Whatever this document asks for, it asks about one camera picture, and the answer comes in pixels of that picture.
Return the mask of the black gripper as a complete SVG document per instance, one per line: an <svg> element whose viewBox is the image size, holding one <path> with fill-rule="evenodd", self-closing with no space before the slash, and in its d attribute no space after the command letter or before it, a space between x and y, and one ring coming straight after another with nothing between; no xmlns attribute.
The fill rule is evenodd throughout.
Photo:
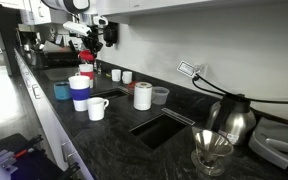
<svg viewBox="0 0 288 180"><path fill-rule="evenodd" d="M99 41L98 36L100 33L96 27L91 28L91 33L88 36L82 36L81 40L85 46L85 50L88 50L92 54L97 54L103 47L103 43Z"/></svg>

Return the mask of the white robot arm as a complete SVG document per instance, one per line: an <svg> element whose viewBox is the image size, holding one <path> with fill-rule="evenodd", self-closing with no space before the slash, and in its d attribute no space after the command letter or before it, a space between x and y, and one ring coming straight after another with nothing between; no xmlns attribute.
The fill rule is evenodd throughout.
<svg viewBox="0 0 288 180"><path fill-rule="evenodd" d="M94 55L102 49L103 44L98 36L103 34L98 30L109 24L108 19L98 14L96 0L42 0L51 9L65 11L77 16L77 21L67 21L63 24L66 30L81 36L84 46Z"/></svg>

